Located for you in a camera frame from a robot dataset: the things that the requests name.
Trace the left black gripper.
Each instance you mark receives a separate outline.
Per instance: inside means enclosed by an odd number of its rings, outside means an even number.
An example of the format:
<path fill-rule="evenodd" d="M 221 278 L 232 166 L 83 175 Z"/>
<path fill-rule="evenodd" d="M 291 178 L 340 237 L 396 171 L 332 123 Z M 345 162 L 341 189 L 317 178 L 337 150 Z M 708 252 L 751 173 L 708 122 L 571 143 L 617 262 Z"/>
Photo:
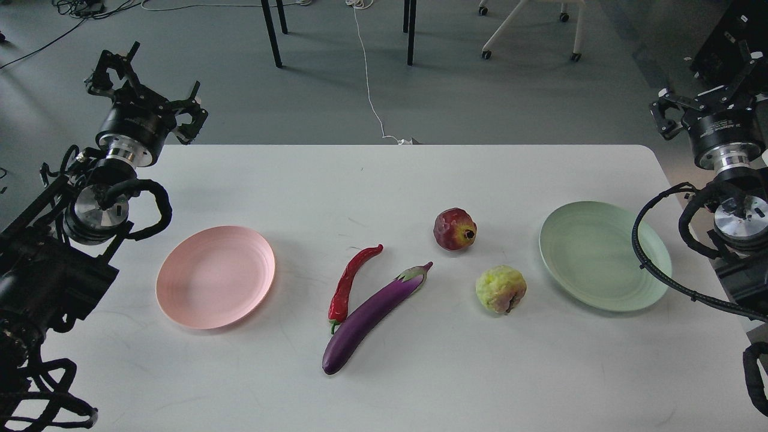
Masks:
<path fill-rule="evenodd" d="M 132 67 L 140 42 L 135 41 L 122 55 L 104 50 L 91 75 L 85 79 L 88 95 L 107 97 L 112 108 L 96 135 L 96 143 L 107 160 L 130 167 L 148 167 L 157 163 L 167 135 L 173 130 L 182 145 L 191 144 L 200 134 L 208 110 L 201 106 L 195 81 L 189 96 L 170 101 L 146 90 Z"/>

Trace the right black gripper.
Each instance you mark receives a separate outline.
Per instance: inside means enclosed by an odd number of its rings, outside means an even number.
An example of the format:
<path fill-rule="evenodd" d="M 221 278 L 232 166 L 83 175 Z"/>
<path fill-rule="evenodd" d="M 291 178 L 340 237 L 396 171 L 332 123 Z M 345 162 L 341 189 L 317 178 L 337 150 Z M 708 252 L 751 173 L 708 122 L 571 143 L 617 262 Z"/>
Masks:
<path fill-rule="evenodd" d="M 748 164 L 766 150 L 766 140 L 757 121 L 756 106 L 766 100 L 767 65 L 763 52 L 756 51 L 733 81 L 722 88 L 718 101 L 706 104 L 697 98 L 661 88 L 649 110 L 656 132 L 672 140 L 688 132 L 694 164 L 704 170 L 725 170 L 729 155 Z"/>

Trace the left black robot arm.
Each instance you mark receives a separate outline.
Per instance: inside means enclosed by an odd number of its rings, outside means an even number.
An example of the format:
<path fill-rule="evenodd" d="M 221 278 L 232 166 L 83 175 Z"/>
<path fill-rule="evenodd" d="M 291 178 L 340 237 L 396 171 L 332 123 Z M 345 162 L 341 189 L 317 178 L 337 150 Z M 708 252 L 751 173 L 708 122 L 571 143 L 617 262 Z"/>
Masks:
<path fill-rule="evenodd" d="M 190 144 L 208 111 L 199 82 L 181 100 L 144 85 L 132 66 L 139 47 L 100 54 L 87 91 L 112 107 L 94 147 L 72 145 L 58 170 L 42 164 L 44 190 L 2 231 L 3 431 L 95 424 L 98 410 L 70 391 L 77 365 L 44 361 L 42 344 L 93 312 L 118 276 L 110 260 L 124 241 L 154 237 L 171 222 L 165 187 L 136 172 L 157 163 L 169 135 Z"/>

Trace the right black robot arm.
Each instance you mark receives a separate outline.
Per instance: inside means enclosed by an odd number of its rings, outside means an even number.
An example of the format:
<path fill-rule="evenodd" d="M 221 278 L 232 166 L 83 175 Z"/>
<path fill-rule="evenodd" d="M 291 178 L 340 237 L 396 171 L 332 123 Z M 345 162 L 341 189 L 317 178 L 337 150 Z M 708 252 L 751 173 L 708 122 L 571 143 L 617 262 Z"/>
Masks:
<path fill-rule="evenodd" d="M 694 164 L 712 170 L 714 177 L 702 188 L 683 182 L 651 199 L 633 223 L 631 246 L 640 268 L 667 287 L 718 311 L 766 323 L 766 169 L 752 167 L 766 151 L 756 114 L 757 104 L 766 100 L 766 57 L 744 47 L 742 58 L 742 68 L 726 85 L 693 98 L 664 88 L 650 103 L 656 131 L 665 140 L 686 132 Z M 680 238 L 716 263 L 716 276 L 730 287 L 729 301 L 684 287 L 641 246 L 646 213 L 680 193 L 688 197 L 677 222 Z"/>

